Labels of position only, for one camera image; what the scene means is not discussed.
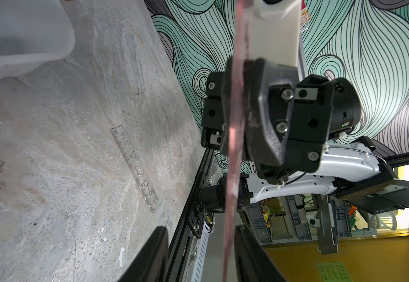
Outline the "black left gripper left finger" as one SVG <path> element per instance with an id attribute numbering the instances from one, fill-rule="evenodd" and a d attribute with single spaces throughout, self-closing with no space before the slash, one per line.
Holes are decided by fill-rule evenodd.
<path id="1" fill-rule="evenodd" d="M 165 282 L 168 256 L 168 230 L 158 226 L 118 282 Z"/>

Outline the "clear short straight ruler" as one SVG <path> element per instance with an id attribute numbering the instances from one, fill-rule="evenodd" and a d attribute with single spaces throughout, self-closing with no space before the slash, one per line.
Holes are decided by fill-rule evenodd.
<path id="1" fill-rule="evenodd" d="M 119 125 L 111 128 L 110 132 L 119 147 L 150 212 L 155 213 L 160 206 L 160 199 L 154 190 L 152 181 L 149 179 L 146 170 L 143 168 L 139 154 L 132 145 L 127 131 L 124 129 L 123 125 Z"/>

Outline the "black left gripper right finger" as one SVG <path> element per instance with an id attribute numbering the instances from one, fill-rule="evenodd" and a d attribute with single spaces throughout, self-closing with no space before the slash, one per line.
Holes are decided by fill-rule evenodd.
<path id="1" fill-rule="evenodd" d="M 235 260 L 239 282 L 286 282 L 246 226 L 236 226 Z"/>

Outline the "white plastic storage box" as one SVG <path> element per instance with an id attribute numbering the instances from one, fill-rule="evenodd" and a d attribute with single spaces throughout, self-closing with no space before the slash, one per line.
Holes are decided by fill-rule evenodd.
<path id="1" fill-rule="evenodd" d="M 60 1 L 0 1 L 0 79 L 68 56 L 72 23 Z"/>

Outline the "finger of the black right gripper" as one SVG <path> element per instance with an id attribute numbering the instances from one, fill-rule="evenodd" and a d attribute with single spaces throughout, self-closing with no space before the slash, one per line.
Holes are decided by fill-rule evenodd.
<path id="1" fill-rule="evenodd" d="M 226 68 L 223 73 L 222 86 L 220 96 L 222 100 L 222 108 L 224 115 L 224 135 L 220 146 L 220 153 L 229 157 L 229 137 L 230 137 L 230 114 L 231 114 L 231 84 L 232 84 L 232 66 L 233 58 L 229 58 L 226 62 Z"/>
<path id="2" fill-rule="evenodd" d="M 259 164 L 281 166 L 286 158 L 289 133 L 279 133 L 276 124 L 284 122 L 289 130 L 293 98 L 282 98 L 282 92 L 295 90 L 297 68 L 266 59 L 247 61 L 244 67 L 246 158 Z"/>

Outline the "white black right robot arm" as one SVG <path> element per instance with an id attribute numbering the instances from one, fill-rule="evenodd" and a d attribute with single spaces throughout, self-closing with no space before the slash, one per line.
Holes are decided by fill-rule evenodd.
<path id="1" fill-rule="evenodd" d="M 247 61 L 237 134 L 230 123 L 232 66 L 206 81 L 201 144 L 229 160 L 216 194 L 203 200 L 208 209 L 234 210 L 301 193 L 331 195 L 372 214 L 409 208 L 409 182 L 375 154 L 370 138 L 337 143 L 361 118 L 348 80 L 318 75 L 299 80 L 294 67 Z"/>

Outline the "red straight ruler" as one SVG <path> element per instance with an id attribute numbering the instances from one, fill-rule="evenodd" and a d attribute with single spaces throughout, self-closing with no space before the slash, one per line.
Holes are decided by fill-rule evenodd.
<path id="1" fill-rule="evenodd" d="M 226 189 L 225 230 L 222 280 L 228 276 L 229 258 L 234 245 L 239 195 L 240 165 L 244 143 L 244 63 L 249 57 L 249 23 L 253 1 L 237 1 L 234 54 L 230 69 L 230 121 L 227 125 L 229 171 Z"/>

